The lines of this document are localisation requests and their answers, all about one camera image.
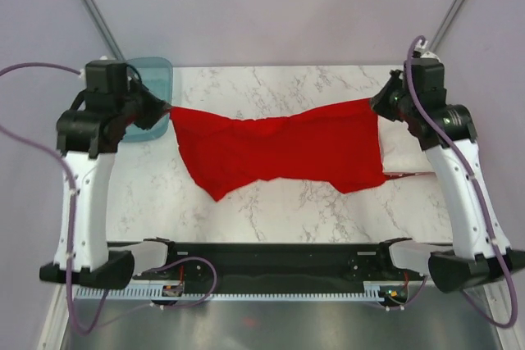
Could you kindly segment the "red t shirt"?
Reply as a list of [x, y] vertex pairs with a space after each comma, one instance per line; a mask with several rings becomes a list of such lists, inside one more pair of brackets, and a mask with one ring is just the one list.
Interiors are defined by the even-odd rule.
[[174, 107], [170, 119], [189, 175], [215, 201], [257, 180], [324, 181], [341, 193], [386, 182], [366, 99], [257, 120]]

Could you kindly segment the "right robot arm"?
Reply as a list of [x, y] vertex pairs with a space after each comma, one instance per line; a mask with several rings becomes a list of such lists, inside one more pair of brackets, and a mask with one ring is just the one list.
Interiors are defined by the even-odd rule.
[[384, 253], [375, 262], [388, 280], [404, 270], [431, 278], [443, 293], [502, 280], [500, 252], [512, 273], [524, 267], [524, 252], [512, 249], [486, 192], [479, 162], [477, 131], [469, 110], [446, 101], [445, 67], [432, 52], [412, 59], [415, 91], [409, 91], [403, 70], [393, 70], [385, 86], [369, 101], [378, 116], [382, 143], [401, 142], [411, 134], [431, 163], [450, 218], [450, 246], [391, 239], [381, 243]]

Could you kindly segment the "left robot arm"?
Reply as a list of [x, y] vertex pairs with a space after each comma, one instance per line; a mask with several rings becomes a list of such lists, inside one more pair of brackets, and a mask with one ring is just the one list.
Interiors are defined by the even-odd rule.
[[62, 225], [54, 258], [40, 267], [39, 278], [92, 289], [124, 289], [150, 269], [163, 279], [173, 278], [180, 259], [168, 252], [166, 241], [145, 239], [111, 248], [106, 227], [110, 177], [127, 127], [149, 130], [170, 106], [125, 61], [92, 61], [84, 77], [84, 90], [56, 123], [65, 175]]

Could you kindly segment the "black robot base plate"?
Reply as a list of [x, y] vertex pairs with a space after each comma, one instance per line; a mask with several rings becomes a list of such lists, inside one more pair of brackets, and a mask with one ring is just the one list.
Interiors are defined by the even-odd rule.
[[417, 272], [386, 264], [377, 243], [169, 242], [166, 268], [147, 280], [182, 280], [192, 289], [344, 290], [367, 282], [411, 283]]

